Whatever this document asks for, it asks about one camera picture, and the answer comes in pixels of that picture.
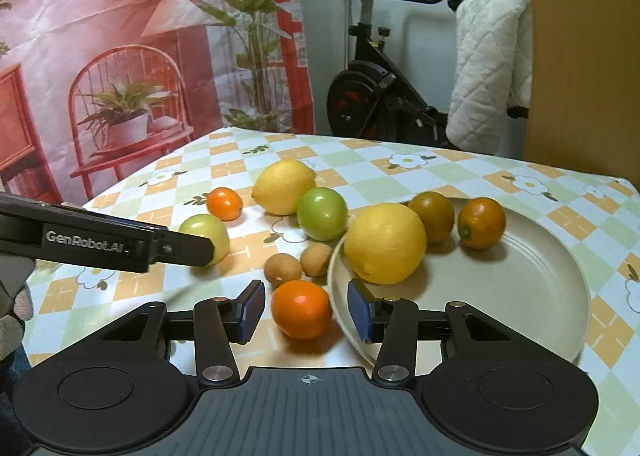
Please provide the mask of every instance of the checkered tablecloth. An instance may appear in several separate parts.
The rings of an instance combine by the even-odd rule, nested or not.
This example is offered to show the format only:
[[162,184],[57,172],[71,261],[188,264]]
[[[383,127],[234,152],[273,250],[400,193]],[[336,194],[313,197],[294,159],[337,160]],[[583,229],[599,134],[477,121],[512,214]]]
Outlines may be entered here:
[[[306,236],[295,221],[265,216],[251,198],[261,170],[284,158],[314,169],[318,185],[341,193],[352,213],[437,190],[451,197],[495,198],[551,230],[572,251],[591,289],[591,328],[580,366],[597,385],[600,409],[585,449],[594,456],[640,454],[638,192],[622,179],[467,152],[244,129],[204,136],[119,182],[87,208],[175,229],[188,216],[206,212],[206,193],[231,187],[244,200],[244,211],[228,224],[230,254],[210,269],[156,264],[147,274],[42,264],[30,279],[37,315],[28,323],[24,345],[31,362],[148,301],[179,310],[213,296],[234,298],[253,278],[262,278],[269,256],[298,256]],[[268,305],[252,342],[233,349],[243,373],[249,366],[360,363],[335,325],[317,341],[286,339]],[[172,361],[194,373],[192,344],[176,343]]]

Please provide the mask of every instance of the metal pivot cap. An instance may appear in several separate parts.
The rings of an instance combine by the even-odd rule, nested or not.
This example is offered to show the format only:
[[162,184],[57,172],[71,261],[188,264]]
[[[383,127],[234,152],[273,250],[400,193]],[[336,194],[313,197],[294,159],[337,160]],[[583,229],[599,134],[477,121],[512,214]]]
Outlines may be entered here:
[[378,376],[387,382],[399,382],[409,376],[409,370],[404,366],[389,364],[378,370]]
[[228,366],[207,366],[202,370],[202,376],[211,382],[223,382],[234,376],[234,370]]

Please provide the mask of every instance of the brown fruit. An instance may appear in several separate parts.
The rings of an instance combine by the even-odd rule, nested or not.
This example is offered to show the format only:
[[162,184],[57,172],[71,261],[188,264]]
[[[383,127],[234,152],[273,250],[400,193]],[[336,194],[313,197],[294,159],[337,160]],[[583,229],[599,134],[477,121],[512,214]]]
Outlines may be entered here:
[[409,202],[408,207],[420,216],[428,244],[441,243],[450,236],[456,211],[446,196],[439,192],[422,192]]
[[502,206],[491,198],[475,198],[458,215],[458,233],[463,245],[484,250],[496,245],[507,226]]
[[329,268],[332,248],[324,243],[312,243],[300,256],[302,271],[309,277],[321,277]]
[[289,254],[274,254],[264,264],[264,277],[277,286],[283,282],[300,279],[302,267],[300,262]]

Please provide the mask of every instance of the tangerine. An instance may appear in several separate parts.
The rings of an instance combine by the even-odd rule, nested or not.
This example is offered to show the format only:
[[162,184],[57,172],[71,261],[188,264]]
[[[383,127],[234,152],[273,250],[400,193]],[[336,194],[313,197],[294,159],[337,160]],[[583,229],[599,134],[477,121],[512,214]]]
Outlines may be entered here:
[[433,191],[421,192],[407,206],[420,216],[428,244],[441,243],[449,237],[456,222],[456,211],[446,196]]
[[502,206],[491,198],[469,200],[458,215],[458,233],[463,245],[484,250],[496,245],[507,227]]
[[305,280],[281,284],[271,296],[273,321],[289,337],[315,339],[331,322],[329,296],[318,285]]
[[242,198],[233,189],[218,187],[207,195],[207,210],[219,220],[237,220],[242,213]]

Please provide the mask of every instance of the ceramic plate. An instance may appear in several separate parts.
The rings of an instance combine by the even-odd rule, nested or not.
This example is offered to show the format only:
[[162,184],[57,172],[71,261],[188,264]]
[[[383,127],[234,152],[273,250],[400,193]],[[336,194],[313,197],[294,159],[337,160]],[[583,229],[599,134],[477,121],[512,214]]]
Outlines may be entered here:
[[[462,198],[450,201],[456,214],[466,203]],[[449,301],[465,301],[573,362],[584,345],[591,316],[584,274],[551,232],[516,211],[505,212],[506,232],[489,250],[461,248],[454,228],[447,242],[428,248],[422,264],[403,282],[368,287],[376,297],[400,296],[426,310],[444,310]],[[347,285],[356,276],[342,251],[343,242],[344,238],[329,264],[329,296],[345,335],[373,365],[380,345],[360,341],[347,308]],[[441,361],[440,343],[418,343],[417,374],[430,372]]]

